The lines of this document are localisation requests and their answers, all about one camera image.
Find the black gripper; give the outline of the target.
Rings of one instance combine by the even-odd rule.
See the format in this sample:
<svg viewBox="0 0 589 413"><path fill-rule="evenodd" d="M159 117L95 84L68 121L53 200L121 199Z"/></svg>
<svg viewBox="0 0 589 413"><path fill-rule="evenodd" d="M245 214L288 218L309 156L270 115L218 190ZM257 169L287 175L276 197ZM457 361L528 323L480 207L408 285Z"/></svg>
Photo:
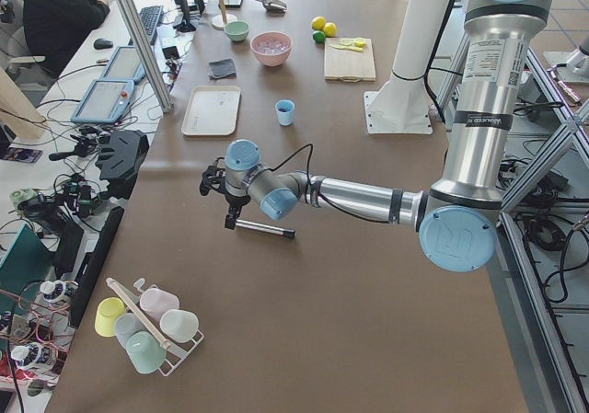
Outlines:
<svg viewBox="0 0 589 413"><path fill-rule="evenodd" d="M231 192L226 191L225 200L228 203L228 211L225 216L225 228L235 229L242 208L250 203L251 198L248 194L237 196Z"/></svg>

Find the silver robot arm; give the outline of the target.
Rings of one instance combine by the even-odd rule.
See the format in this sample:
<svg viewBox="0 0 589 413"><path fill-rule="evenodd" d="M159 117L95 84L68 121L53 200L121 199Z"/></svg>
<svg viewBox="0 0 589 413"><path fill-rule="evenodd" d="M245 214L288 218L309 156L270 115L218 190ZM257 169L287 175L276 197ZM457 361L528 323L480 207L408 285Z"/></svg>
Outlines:
<svg viewBox="0 0 589 413"><path fill-rule="evenodd" d="M410 226L433 264L470 272L490 261L503 195L497 189L530 41L546 26L552 0L468 0L468 38L460 94L439 177L417 192L313 174L280 174L249 140L228 145L221 191L228 202L254 202L273 220L298 203L329 207L375 224Z"/></svg>

